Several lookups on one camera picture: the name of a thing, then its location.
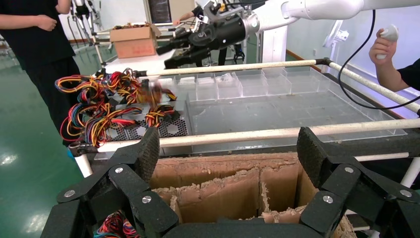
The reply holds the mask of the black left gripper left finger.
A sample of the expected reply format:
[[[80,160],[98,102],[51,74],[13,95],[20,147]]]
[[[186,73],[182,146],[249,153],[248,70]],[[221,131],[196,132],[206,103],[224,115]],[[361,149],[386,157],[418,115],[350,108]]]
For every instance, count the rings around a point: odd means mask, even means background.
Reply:
[[[118,148],[91,175],[61,191],[57,202],[79,201],[89,224],[121,210],[141,236],[163,237],[179,220],[149,185],[159,151],[158,130],[150,127],[140,142]]]

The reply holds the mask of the operator bare hand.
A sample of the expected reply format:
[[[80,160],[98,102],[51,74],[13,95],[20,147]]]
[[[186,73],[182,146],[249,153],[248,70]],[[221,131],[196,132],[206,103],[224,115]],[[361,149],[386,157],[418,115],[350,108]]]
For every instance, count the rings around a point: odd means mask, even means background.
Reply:
[[[383,31],[383,28],[377,31],[377,39],[369,50],[369,57],[376,66],[391,64],[396,52],[397,42],[391,42],[382,38],[381,33]]]

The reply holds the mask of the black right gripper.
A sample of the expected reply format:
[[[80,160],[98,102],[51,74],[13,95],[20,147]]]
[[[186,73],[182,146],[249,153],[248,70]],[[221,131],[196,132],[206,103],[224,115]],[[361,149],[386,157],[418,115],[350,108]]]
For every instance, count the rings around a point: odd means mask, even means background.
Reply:
[[[185,64],[201,61],[210,55],[210,50],[224,49],[245,40],[250,34],[257,33],[260,23],[256,14],[242,18],[234,15],[228,19],[207,24],[201,31],[183,32],[171,39],[168,44],[156,48],[158,55],[171,50],[183,49],[183,53],[164,61],[165,69],[177,69]],[[192,50],[194,47],[205,48]]]

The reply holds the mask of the standing person bare hand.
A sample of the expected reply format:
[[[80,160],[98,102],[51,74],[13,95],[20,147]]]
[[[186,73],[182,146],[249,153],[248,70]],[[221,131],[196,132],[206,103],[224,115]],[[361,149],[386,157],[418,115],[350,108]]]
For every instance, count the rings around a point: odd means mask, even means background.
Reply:
[[[46,15],[36,15],[35,19],[35,25],[45,31],[52,31],[57,25],[55,19]]]

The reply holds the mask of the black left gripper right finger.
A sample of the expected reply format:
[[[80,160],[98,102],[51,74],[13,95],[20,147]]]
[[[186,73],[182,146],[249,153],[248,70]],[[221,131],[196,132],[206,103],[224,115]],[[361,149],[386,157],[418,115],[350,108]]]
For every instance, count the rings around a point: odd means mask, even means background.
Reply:
[[[299,131],[297,154],[318,189],[300,216],[302,225],[329,238],[345,212],[351,210],[382,238],[419,237],[417,192],[367,169],[342,149],[321,142],[308,127]]]

